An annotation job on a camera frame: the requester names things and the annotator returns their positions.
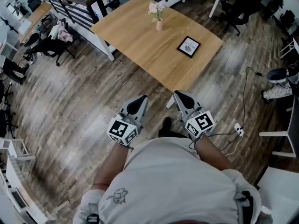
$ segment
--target black pants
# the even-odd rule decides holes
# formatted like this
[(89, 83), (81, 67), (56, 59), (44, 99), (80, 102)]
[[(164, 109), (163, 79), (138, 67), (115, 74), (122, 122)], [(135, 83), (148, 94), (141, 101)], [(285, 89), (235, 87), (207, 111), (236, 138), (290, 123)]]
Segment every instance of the black pants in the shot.
[(164, 129), (159, 130), (158, 137), (159, 138), (163, 138), (163, 137), (188, 138), (180, 133), (176, 133), (171, 130), (164, 130)]
[(16, 83), (22, 83), (23, 78), (17, 76), (14, 71), (22, 73), (24, 69), (18, 66), (15, 62), (12, 62), (8, 59), (5, 59), (4, 65), (3, 65), (3, 72), (6, 74), (9, 78), (11, 78)]

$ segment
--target power outlet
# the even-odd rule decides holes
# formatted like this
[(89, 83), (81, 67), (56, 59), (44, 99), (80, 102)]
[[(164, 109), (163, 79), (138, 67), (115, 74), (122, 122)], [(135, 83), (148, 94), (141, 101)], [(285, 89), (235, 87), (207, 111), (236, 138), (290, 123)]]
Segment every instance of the power outlet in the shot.
[(242, 137), (244, 134), (244, 131), (241, 129), (241, 126), (239, 125), (239, 123), (236, 123), (234, 128), (237, 131), (238, 135)]

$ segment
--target forearm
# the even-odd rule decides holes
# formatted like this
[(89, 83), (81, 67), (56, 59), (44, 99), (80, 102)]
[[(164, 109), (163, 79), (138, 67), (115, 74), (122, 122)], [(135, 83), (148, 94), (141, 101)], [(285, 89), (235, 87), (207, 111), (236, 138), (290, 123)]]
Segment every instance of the forearm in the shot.
[(116, 143), (110, 154), (99, 167), (93, 180), (92, 189), (106, 191), (112, 180), (123, 171), (126, 163), (128, 148)]
[(225, 157), (221, 151), (209, 140), (207, 136), (203, 136), (199, 143), (196, 145), (196, 151), (201, 160), (219, 169), (232, 169), (233, 166), (230, 161)]

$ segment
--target pink vase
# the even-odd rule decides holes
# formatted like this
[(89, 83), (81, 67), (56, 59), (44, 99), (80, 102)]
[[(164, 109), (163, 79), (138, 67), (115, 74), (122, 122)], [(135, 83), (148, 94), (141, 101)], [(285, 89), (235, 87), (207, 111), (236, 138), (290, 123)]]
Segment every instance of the pink vase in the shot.
[(162, 28), (163, 28), (162, 19), (157, 21), (156, 28), (157, 28), (157, 31), (162, 31)]

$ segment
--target white cable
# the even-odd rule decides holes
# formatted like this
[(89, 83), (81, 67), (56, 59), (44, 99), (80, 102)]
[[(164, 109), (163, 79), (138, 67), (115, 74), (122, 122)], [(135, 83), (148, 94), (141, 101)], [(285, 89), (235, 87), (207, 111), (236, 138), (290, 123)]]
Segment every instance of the white cable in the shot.
[(242, 139), (243, 139), (243, 136), (242, 136), (241, 139), (237, 142), (237, 144), (236, 144), (236, 146), (235, 146), (235, 150), (234, 150), (232, 153), (230, 153), (230, 154), (226, 154), (225, 156), (228, 156), (228, 155), (233, 154), (233, 153), (236, 151), (237, 146), (238, 146), (238, 144), (241, 142)]

